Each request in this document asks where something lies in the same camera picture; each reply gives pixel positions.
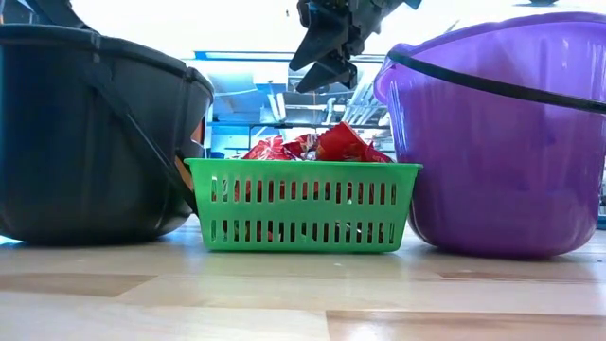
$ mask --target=light wood surface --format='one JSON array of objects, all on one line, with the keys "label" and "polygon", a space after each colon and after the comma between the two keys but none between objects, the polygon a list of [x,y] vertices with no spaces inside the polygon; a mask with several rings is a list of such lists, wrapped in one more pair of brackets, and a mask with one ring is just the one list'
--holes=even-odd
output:
[{"label": "light wood surface", "polygon": [[0,239],[0,340],[606,340],[606,233],[553,260],[208,253]]}]

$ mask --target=purple bucket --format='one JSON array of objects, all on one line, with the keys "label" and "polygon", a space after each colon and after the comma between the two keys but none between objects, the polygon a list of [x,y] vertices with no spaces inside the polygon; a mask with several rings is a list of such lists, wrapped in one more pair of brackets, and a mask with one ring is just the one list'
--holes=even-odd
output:
[{"label": "purple bucket", "polygon": [[[455,31],[392,51],[454,71],[606,99],[606,16],[552,13]],[[606,117],[426,76],[387,59],[375,80],[399,162],[423,165],[410,225],[485,257],[542,258],[596,230]]]}]

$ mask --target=bucket rim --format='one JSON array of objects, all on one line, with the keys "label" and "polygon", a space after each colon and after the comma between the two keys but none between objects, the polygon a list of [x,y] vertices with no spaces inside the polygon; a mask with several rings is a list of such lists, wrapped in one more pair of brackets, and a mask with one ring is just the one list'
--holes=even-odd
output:
[{"label": "bucket rim", "polygon": [[[415,56],[416,54],[430,50],[440,45],[446,45],[448,43],[452,43],[458,40],[471,38],[474,36],[491,33],[498,30],[557,23],[595,23],[606,25],[606,15],[583,11],[533,14],[528,16],[511,18],[501,22],[487,22],[473,25],[470,27],[464,27],[449,33],[439,35],[419,45],[409,45],[403,43],[396,44],[389,50],[389,52],[396,51],[399,53],[405,53],[409,56]],[[392,68],[391,66],[393,66],[394,64],[396,63],[394,63],[389,57],[385,56],[381,71],[379,71],[379,74],[375,77],[375,80],[373,82],[375,85],[374,96],[379,102],[383,104],[386,104],[387,94],[384,91],[384,86],[380,86],[380,84],[383,83],[383,78],[387,73],[389,73]]]},{"label": "bucket rim", "polygon": [[0,45],[56,46],[130,59],[162,69],[189,83],[203,86],[214,100],[212,82],[193,67],[154,48],[122,38],[104,36],[89,29],[52,25],[5,24],[0,26]]}]

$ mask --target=black plastic bucket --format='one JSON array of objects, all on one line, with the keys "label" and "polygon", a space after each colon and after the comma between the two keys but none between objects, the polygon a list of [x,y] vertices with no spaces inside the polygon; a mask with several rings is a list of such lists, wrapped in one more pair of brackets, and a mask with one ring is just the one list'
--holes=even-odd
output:
[{"label": "black plastic bucket", "polygon": [[178,154],[203,152],[191,136],[213,89],[198,71],[92,30],[3,25],[0,72],[0,234],[136,242],[189,216],[184,183],[171,185],[166,172],[178,174]]}]

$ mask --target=bucket handle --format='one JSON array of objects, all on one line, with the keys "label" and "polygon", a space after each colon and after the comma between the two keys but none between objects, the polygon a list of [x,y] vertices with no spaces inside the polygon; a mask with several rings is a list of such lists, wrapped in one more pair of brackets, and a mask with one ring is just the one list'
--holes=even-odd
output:
[{"label": "bucket handle", "polygon": [[[193,214],[198,216],[198,207],[196,205],[196,197],[193,191],[181,178],[181,174],[175,167],[174,163],[162,152],[155,141],[145,132],[143,127],[137,122],[128,103],[122,98],[113,85],[111,79],[111,70],[101,63],[90,63],[82,68],[82,75],[85,82],[98,91],[105,99],[113,115],[118,118],[122,126],[127,129],[128,136],[133,136],[135,146],[138,150],[149,158],[153,158],[157,165],[169,180],[170,184],[179,192],[186,201]],[[176,152],[177,157],[184,161],[184,156],[181,151]]]},{"label": "bucket handle", "polygon": [[566,96],[549,91],[533,89],[503,81],[494,81],[466,73],[457,72],[411,57],[406,53],[391,50],[387,57],[395,63],[433,78],[462,85],[474,90],[501,95],[512,99],[524,99],[543,104],[552,104],[570,109],[606,115],[606,102]]}]

